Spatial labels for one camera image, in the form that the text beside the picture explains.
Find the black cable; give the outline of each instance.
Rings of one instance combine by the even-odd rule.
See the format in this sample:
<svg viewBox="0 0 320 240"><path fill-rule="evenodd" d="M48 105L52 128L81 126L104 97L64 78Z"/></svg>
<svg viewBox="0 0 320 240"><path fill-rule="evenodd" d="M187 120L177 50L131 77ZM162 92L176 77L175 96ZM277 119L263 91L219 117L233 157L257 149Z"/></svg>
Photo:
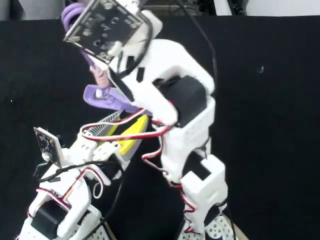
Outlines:
<svg viewBox="0 0 320 240"><path fill-rule="evenodd" d="M121 51L119 54L118 63L116 65L116 74L118 74L120 72L120 65L121 65L121 61L122 61L123 57L124 57L124 52Z"/></svg>
<svg viewBox="0 0 320 240"><path fill-rule="evenodd" d="M184 14L187 15L191 19L191 21L193 22L195 27L199 30L199 32L202 35L202 37L204 38L204 40L207 42L207 44L208 44L208 46L210 48L210 51L211 51L212 66L213 66L213 78L214 78L215 81L217 81L217 79L218 79L218 69L217 69L217 59L216 59L216 50L215 50L215 48L212 46L208 36L206 35L206 33L204 32L202 27L199 25L199 23L196 21L196 19L190 14L190 12L186 9L186 7L181 2L181 0L175 0L175 2L183 10Z"/></svg>
<svg viewBox="0 0 320 240"><path fill-rule="evenodd" d="M136 58L136 60L134 61L133 64L130 64L129 67L120 72L118 74L118 77L120 79L123 79L124 77L128 76L136 67L138 67L138 65L142 62L142 60L144 59L145 55L147 54L147 51L149 49L149 46L150 46L150 43L151 43L151 40L153 38L153 35L154 35L154 26L152 25L151 21L149 20L149 18L147 18L143 13L141 12L138 12L137 13L137 16L139 18L142 19L142 21L145 22L145 24L147 25L147 35L146 35L146 40L144 42L144 45L143 45L143 48L142 48L142 51L140 52L139 56Z"/></svg>
<svg viewBox="0 0 320 240"><path fill-rule="evenodd" d="M231 228L232 228L232 232L233 232L233 240L237 240L234 220L232 218L231 211L230 211L230 208L228 205L225 207L225 210L227 211L227 213L229 215L230 224L231 224Z"/></svg>
<svg viewBox="0 0 320 240"><path fill-rule="evenodd" d="M140 3L139 3L139 5L138 5L138 8L139 8L139 9L142 9L148 1L149 1L149 0L141 0Z"/></svg>
<svg viewBox="0 0 320 240"><path fill-rule="evenodd" d="M96 231L106 222L106 220L110 217L111 213L114 211L114 208L115 208L116 203L119 199L120 192L121 192L122 185L123 185L124 176L122 175L121 177L122 177L122 179L121 179L118 191L115 195L114 201L113 201L112 206L110 207L109 211L107 212L107 214L103 218L101 218L100 223L91 232L89 232L89 234L87 236L85 236L82 240L88 240L89 238L91 238L91 236L96 233Z"/></svg>
<svg viewBox="0 0 320 240"><path fill-rule="evenodd" d="M40 179L37 179L37 180L39 181L39 183L47 182L47 181L53 180L54 178L56 178L57 176L59 176L62 173L68 172L71 169L81 168L81 167L84 167L84 166L87 166L87 165L91 165L91 164L94 164L94 165L108 165L108 164L110 164L110 165L118 165L118 166L120 166L121 172L123 171L121 164L119 162L117 162L117 161L87 161L87 162L85 162L83 164L71 165L71 166L67 166L67 167L64 167L64 168L59 168L51 176L47 176L45 178L40 178Z"/></svg>
<svg viewBox="0 0 320 240"><path fill-rule="evenodd" d="M200 12L198 12L195 8L189 7L189 6L185 6L185 8L186 8L187 10L192 10L192 11L194 11L197 16L200 16ZM175 15L179 10L181 10L181 9L178 8L178 9L174 10L174 11L173 11L173 15Z"/></svg>

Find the black fabric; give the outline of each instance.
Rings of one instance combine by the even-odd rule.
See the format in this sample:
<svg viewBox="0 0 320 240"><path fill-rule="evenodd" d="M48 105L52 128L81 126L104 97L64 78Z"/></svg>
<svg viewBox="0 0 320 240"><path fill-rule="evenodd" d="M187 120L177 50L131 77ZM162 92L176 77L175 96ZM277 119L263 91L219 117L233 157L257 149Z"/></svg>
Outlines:
<svg viewBox="0 0 320 240"><path fill-rule="evenodd" d="M191 21L163 18L161 38L183 44L212 73ZM210 129L226 164L229 205L250 239L319 239L320 17L201 17L216 48L219 79ZM69 146L82 124L109 111L84 103L94 82L59 21L0 22L1 239L19 233L41 161L33 126ZM157 148L143 141L137 156ZM106 189L110 206L117 184ZM182 218L179 193L135 157L109 221L119 240L170 240Z"/></svg>

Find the small circuit board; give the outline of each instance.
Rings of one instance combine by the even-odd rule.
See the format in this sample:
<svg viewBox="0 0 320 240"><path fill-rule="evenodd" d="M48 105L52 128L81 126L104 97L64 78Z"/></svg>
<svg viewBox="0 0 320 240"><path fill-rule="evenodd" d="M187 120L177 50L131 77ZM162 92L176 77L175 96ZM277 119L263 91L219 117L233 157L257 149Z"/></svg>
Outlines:
<svg viewBox="0 0 320 240"><path fill-rule="evenodd" d="M93 0L64 41L108 64L117 55L114 49L124 46L142 23L114 0Z"/></svg>
<svg viewBox="0 0 320 240"><path fill-rule="evenodd" d="M34 127L33 130L41 153L45 154L50 162L61 168L63 154L59 139L41 127Z"/></svg>

